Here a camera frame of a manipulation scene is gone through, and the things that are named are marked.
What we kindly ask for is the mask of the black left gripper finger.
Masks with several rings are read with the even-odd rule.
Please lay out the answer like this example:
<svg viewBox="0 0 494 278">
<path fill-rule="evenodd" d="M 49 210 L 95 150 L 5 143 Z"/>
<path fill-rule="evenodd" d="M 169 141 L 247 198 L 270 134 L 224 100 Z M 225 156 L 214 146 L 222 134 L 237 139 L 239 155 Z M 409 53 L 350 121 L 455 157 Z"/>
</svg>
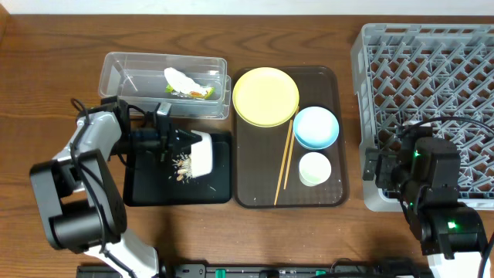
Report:
<svg viewBox="0 0 494 278">
<path fill-rule="evenodd" d="M 184 131 L 182 129 L 175 129 L 174 136 L 177 141 L 200 141 L 201 136 L 194 131 Z"/>
<path fill-rule="evenodd" d="M 192 144 L 187 142 L 177 141 L 172 144 L 171 157 L 172 158 L 188 158 L 192 153 L 192 148 L 196 147 L 198 142 Z"/>
</svg>

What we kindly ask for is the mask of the rice food waste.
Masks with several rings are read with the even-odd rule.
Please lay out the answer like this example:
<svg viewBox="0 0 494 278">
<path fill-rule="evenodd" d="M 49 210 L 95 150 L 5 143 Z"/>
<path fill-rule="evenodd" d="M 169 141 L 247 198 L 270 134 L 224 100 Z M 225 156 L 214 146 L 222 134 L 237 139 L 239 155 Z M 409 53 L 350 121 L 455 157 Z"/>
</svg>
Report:
<svg viewBox="0 0 494 278">
<path fill-rule="evenodd" d="M 188 183 L 192 179 L 191 155 L 181 153 L 171 161 L 176 181 Z"/>
</svg>

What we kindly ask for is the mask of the green snack wrapper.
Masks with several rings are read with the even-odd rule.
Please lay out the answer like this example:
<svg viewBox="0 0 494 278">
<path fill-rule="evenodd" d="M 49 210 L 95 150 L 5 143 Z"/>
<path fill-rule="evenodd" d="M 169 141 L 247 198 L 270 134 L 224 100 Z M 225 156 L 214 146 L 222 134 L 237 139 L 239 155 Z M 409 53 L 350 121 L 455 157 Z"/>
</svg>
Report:
<svg viewBox="0 0 494 278">
<path fill-rule="evenodd" d="M 165 88 L 165 92 L 180 98 L 207 100 L 215 92 L 215 88 L 201 86 L 199 91 L 190 91 L 189 93 L 182 93 L 176 91 L 172 86 L 167 85 Z"/>
</svg>

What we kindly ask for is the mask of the white tissue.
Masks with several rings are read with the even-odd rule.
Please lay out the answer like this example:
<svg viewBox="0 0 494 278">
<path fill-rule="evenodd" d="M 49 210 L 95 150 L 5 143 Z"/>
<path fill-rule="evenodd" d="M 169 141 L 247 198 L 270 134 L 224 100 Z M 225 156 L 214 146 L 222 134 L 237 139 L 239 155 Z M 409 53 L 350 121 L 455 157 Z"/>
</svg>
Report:
<svg viewBox="0 0 494 278">
<path fill-rule="evenodd" d="M 168 67 L 164 69 L 164 76 L 170 86 L 176 91 L 182 93 L 189 93 L 190 91 L 199 91 L 200 85 L 198 85 L 193 79 L 187 77 L 182 72 L 175 68 Z"/>
</svg>

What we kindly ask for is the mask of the pale green cup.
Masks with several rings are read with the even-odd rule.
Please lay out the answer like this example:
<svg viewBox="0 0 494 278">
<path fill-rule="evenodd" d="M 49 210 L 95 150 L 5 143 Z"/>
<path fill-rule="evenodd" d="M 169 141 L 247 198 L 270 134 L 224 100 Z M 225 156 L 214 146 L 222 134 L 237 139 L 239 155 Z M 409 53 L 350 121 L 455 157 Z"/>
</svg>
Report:
<svg viewBox="0 0 494 278">
<path fill-rule="evenodd" d="M 329 159 L 319 153 L 310 152 L 299 160 L 299 179 L 308 187 L 320 185 L 331 176 L 332 167 Z"/>
</svg>

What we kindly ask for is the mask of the blue bowl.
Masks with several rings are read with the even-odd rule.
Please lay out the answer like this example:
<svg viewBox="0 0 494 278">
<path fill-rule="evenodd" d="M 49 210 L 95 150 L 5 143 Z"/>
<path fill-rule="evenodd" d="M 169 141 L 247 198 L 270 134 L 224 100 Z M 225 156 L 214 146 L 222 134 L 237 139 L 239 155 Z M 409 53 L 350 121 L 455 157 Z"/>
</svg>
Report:
<svg viewBox="0 0 494 278">
<path fill-rule="evenodd" d="M 317 151 L 328 148 L 337 141 L 340 126 L 330 110 L 306 107 L 295 116 L 293 133 L 302 147 Z"/>
</svg>

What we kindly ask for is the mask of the yellow plate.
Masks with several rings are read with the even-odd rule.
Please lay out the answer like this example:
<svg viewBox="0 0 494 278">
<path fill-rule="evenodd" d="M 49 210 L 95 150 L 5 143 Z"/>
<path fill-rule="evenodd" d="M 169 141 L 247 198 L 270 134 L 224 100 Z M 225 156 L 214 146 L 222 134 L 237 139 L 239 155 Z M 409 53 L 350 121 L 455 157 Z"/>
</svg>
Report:
<svg viewBox="0 0 494 278">
<path fill-rule="evenodd" d="M 296 112 L 299 89 L 294 79 L 282 70 L 259 67 L 239 77 L 232 102 L 245 122 L 257 127 L 275 127 Z"/>
</svg>

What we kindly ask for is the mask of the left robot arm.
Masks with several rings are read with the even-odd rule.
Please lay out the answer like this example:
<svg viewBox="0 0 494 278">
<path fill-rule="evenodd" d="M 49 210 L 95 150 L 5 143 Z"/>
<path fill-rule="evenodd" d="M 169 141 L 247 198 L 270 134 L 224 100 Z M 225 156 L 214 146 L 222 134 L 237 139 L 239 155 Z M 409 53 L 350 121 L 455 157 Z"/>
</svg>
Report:
<svg viewBox="0 0 494 278">
<path fill-rule="evenodd" d="M 52 248 L 68 249 L 105 262 L 122 277 L 164 277 L 157 250 L 127 227 L 127 213 L 107 162 L 139 152 L 191 178 L 212 170 L 211 135 L 174 127 L 169 103 L 159 103 L 144 117 L 153 126 L 131 127 L 132 105 L 120 97 L 103 98 L 77 109 L 76 130 L 51 160 L 29 171 L 42 227 Z"/>
</svg>

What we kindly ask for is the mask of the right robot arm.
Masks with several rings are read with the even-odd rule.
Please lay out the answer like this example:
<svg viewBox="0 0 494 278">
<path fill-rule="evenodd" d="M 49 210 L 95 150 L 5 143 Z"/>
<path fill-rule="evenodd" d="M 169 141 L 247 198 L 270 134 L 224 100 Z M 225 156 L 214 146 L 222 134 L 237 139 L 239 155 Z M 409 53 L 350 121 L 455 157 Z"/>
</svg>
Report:
<svg viewBox="0 0 494 278">
<path fill-rule="evenodd" d="M 493 239 L 479 213 L 460 202 L 458 148 L 428 124 L 401 130 L 397 151 L 365 151 L 362 179 L 393 190 L 433 277 L 488 277 Z"/>
</svg>

